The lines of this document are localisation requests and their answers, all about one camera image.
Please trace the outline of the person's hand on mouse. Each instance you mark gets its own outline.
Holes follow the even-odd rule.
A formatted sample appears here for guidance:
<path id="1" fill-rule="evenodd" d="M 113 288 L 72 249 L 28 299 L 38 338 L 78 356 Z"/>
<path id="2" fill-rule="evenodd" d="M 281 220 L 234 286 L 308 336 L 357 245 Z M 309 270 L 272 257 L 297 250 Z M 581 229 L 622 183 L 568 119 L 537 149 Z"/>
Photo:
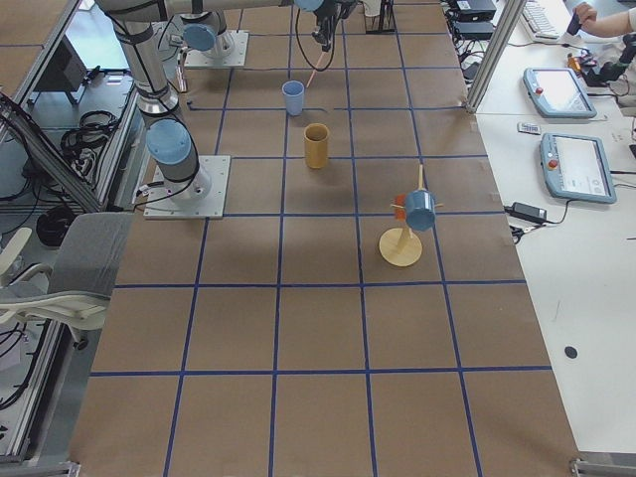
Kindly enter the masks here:
<path id="1" fill-rule="evenodd" d="M 587 2 L 577 4 L 573 10 L 573 16 L 577 18 L 579 29 L 592 34 L 594 32 L 597 11 Z"/>

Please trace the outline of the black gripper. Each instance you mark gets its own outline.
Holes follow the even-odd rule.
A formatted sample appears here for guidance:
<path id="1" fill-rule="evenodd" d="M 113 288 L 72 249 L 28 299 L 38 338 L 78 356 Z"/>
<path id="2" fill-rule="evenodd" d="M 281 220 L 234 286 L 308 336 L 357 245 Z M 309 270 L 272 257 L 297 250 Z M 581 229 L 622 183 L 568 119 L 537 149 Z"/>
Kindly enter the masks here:
<path id="1" fill-rule="evenodd" d="M 340 1 L 325 0 L 314 11 L 316 17 L 316 27 L 312 33 L 312 37 L 322 45 L 323 52 L 330 51 L 337 25 L 342 16 L 342 7 Z"/>

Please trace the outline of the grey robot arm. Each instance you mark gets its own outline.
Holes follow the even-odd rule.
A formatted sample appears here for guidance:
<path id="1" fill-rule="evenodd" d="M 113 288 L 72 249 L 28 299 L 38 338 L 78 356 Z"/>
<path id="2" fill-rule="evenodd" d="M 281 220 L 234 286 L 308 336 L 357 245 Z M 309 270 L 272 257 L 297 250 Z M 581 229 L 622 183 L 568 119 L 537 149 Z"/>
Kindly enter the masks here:
<path id="1" fill-rule="evenodd" d="M 111 20 L 128 61 L 139 97 L 137 105 L 150 127 L 165 118 L 182 117 L 177 91 L 166 78 L 159 60 L 152 24 L 175 15 L 205 16 L 208 12 L 292 5 L 313 12 L 316 29 L 312 36 L 324 52 L 331 49 L 335 29 L 355 9 L 357 1 L 95 1 Z"/>
<path id="2" fill-rule="evenodd" d="M 223 11 L 182 14 L 182 38 L 186 45 L 212 59 L 221 59 L 235 49 L 234 37 L 228 32 Z"/>

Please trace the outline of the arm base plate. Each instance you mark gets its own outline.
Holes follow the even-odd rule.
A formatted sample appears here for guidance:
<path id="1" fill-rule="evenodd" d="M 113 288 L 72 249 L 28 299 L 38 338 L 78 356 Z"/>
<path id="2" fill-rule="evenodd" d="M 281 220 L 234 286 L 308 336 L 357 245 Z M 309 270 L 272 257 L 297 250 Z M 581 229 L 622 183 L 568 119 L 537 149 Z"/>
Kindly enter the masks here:
<path id="1" fill-rule="evenodd" d="M 249 33 L 245 30 L 226 30 L 217 35 L 204 29 L 201 34 L 184 34 L 187 54 L 186 69 L 232 69 L 245 64 Z"/>
<path id="2" fill-rule="evenodd" d="M 183 192 L 176 183 L 151 188 L 143 216 L 148 220 L 221 219 L 231 168 L 229 155 L 201 155 L 194 181 Z"/>

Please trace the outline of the person's forearm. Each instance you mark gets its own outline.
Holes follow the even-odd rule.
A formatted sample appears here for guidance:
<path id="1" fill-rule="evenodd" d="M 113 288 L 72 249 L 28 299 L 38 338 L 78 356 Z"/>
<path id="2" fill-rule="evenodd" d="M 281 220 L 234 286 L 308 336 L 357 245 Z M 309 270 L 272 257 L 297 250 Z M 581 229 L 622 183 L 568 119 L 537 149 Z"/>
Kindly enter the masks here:
<path id="1" fill-rule="evenodd" d="M 603 18 L 598 18 L 594 24 L 593 35 L 610 38 L 635 32 L 635 9 L 619 12 Z"/>

